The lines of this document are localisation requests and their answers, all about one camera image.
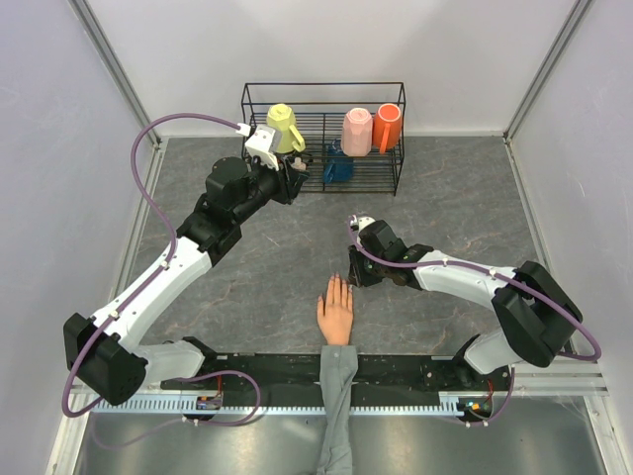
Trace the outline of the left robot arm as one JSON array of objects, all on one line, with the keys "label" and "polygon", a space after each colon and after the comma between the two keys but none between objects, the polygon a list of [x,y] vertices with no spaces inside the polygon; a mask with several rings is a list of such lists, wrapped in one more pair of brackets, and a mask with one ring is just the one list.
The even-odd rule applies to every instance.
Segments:
[{"label": "left robot arm", "polygon": [[271,201],[289,205],[310,174],[299,155],[272,169],[262,161],[219,159],[206,190],[167,246],[136,281],[91,317],[63,326],[68,368],[104,401],[118,406],[148,384],[184,378],[206,389],[217,365],[192,339],[144,345],[157,318],[195,280],[215,267],[241,238],[241,226]]}]

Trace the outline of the glitter nail polish bottle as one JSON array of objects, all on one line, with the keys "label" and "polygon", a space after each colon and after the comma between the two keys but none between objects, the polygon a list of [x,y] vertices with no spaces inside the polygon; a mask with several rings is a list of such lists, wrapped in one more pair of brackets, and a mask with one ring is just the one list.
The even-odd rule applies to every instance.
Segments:
[{"label": "glitter nail polish bottle", "polygon": [[303,161],[303,159],[300,156],[295,156],[293,158],[292,167],[298,171],[307,170],[307,164]]}]

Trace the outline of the mannequin hand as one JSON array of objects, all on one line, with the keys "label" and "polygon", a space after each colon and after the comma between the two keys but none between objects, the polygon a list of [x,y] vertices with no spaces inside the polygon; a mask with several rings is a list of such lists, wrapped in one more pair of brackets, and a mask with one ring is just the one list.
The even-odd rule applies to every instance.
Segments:
[{"label": "mannequin hand", "polygon": [[316,321],[328,345],[348,345],[354,321],[353,293],[339,275],[332,275],[324,295],[317,299]]}]

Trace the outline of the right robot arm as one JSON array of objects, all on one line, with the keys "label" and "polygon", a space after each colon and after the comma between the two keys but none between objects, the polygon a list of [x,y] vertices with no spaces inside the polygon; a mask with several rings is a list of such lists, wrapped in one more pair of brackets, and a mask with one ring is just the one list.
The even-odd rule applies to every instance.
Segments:
[{"label": "right robot arm", "polygon": [[383,220],[352,217],[348,280],[370,287],[385,279],[439,292],[492,311],[499,328],[471,337],[451,360],[453,380],[472,390],[517,362],[545,368],[562,352],[583,315],[539,263],[494,267],[456,259],[423,244],[408,246]]}]

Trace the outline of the grey sleeved forearm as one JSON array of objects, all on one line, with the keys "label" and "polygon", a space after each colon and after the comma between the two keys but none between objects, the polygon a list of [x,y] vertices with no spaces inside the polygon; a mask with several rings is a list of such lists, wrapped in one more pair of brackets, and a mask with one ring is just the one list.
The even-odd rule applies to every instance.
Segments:
[{"label": "grey sleeved forearm", "polygon": [[319,383],[326,429],[316,467],[317,474],[352,474],[349,435],[351,389],[358,370],[353,345],[325,345],[320,355]]}]

